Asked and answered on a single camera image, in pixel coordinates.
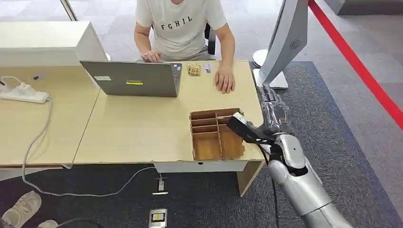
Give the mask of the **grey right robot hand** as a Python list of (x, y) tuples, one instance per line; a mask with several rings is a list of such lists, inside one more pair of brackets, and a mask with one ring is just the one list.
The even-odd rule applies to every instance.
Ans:
[(275, 90), (264, 87), (258, 88), (261, 102), (262, 115), (264, 119), (263, 131), (267, 135), (280, 133), (294, 134), (291, 120), (288, 116), (289, 107), (284, 103), (281, 96)]

